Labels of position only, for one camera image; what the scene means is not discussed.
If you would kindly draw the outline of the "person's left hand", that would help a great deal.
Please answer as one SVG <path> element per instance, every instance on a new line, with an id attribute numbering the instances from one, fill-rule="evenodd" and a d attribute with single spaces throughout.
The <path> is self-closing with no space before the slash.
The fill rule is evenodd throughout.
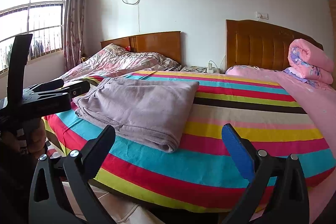
<path id="1" fill-rule="evenodd" d="M 38 158 L 40 155 L 45 153 L 45 142 L 46 142 L 46 129 L 44 121 L 39 120 L 39 127 L 31 130 L 26 134 L 26 143 L 29 153 L 31 153 L 34 158 Z M 1 143 L 7 145 L 15 152 L 21 150 L 21 145 L 16 137 L 10 132 L 1 133 Z"/>

